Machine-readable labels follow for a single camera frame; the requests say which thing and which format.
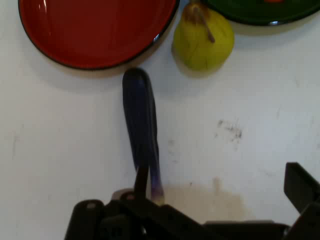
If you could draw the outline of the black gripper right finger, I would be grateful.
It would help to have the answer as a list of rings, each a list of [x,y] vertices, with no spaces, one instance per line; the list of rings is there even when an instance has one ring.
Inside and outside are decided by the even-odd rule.
[[[285,165],[284,193],[299,217],[285,235],[286,240],[320,238],[320,184],[297,162]]]

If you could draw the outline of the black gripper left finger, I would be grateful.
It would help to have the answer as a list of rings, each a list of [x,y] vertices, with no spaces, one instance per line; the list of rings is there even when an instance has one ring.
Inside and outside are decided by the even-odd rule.
[[[202,225],[169,205],[146,198],[149,168],[138,169],[134,189],[104,204],[79,202],[73,209],[66,240],[211,240]]]

